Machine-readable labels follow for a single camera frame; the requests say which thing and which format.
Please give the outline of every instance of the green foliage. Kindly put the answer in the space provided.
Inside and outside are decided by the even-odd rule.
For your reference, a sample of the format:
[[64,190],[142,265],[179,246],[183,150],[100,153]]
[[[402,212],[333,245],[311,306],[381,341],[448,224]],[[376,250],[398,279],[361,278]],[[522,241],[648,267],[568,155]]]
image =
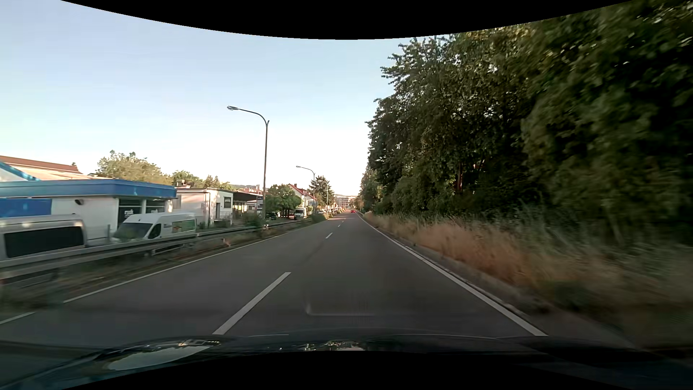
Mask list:
[[317,199],[318,206],[327,205],[327,194],[329,192],[329,202],[334,203],[335,193],[332,191],[329,180],[325,179],[325,176],[318,176],[315,180],[310,181],[310,187],[308,187],[310,193]]
[[293,210],[301,204],[301,198],[287,184],[273,185],[267,189],[263,207],[266,212]]
[[185,185],[196,188],[202,185],[202,179],[188,171],[176,171],[171,175],[171,185],[176,185],[178,180],[184,180]]
[[383,67],[355,206],[511,214],[545,204],[623,228],[693,216],[693,2],[635,0],[413,39]]
[[265,225],[265,219],[259,216],[256,212],[244,212],[241,218],[246,226],[255,226],[262,228]]
[[325,216],[324,216],[323,214],[312,214],[312,215],[310,216],[310,220],[313,221],[313,222],[323,222],[323,221],[325,221],[326,219],[327,219],[327,218],[325,218]]
[[135,152],[126,155],[110,151],[110,155],[101,158],[97,165],[96,174],[106,178],[165,185],[171,182],[170,176],[161,172],[161,168],[147,161],[147,158],[138,158]]
[[539,98],[522,131],[556,204],[636,224],[690,215],[690,4],[630,1],[539,24],[528,61]]
[[383,186],[377,179],[375,169],[366,168],[361,178],[361,192],[354,201],[358,209],[373,210],[373,207],[383,197]]

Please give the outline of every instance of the sky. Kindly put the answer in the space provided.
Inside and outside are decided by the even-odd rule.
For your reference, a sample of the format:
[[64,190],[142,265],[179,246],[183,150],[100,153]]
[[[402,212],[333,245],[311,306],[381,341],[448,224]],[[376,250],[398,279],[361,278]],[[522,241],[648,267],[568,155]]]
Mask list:
[[0,2],[0,155],[83,173],[135,152],[164,173],[356,195],[380,67],[408,37],[299,40],[210,31],[56,0]]

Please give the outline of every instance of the silver van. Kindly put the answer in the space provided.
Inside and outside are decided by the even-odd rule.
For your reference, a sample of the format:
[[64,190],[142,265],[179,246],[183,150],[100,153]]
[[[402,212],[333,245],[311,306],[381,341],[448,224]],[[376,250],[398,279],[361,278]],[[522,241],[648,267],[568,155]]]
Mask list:
[[0,261],[84,248],[86,243],[78,215],[0,218]]

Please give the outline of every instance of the van windshield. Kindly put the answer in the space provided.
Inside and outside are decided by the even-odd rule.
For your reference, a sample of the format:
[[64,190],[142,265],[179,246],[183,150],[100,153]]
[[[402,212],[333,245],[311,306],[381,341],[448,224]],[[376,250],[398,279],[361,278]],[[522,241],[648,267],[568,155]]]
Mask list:
[[120,225],[113,237],[120,239],[144,238],[151,227],[151,223],[125,222]]

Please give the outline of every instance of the distant building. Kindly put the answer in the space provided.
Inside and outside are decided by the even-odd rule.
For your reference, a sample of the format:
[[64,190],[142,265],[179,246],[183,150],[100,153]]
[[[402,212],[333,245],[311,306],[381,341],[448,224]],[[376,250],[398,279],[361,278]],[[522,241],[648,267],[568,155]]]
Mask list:
[[348,208],[351,201],[356,199],[356,196],[336,194],[335,198],[337,199],[337,206],[338,207]]
[[[170,185],[119,179],[22,179],[0,182],[0,197],[45,199],[46,204],[50,201],[50,207],[42,206],[43,214],[77,214],[84,222],[89,243],[106,244],[129,215],[170,212],[171,200],[175,198],[175,188]],[[16,202],[3,202],[0,206],[6,208],[0,214],[7,217],[17,214]]]
[[8,157],[0,155],[0,162],[17,169],[31,178],[17,176],[10,177],[7,174],[0,176],[0,181],[12,180],[87,180],[87,179],[108,179],[96,175],[85,175],[79,171],[77,165],[56,164],[38,160],[28,160],[26,158]]
[[315,201],[313,195],[310,195],[307,189],[298,188],[296,184],[289,184],[289,187],[294,190],[294,194],[301,198],[301,204],[298,207],[308,207],[311,203]]
[[173,209],[194,212],[197,223],[205,223],[208,226],[217,221],[233,224],[234,218],[254,210],[258,199],[262,207],[261,194],[211,187],[190,188],[189,185],[180,185],[175,190]]

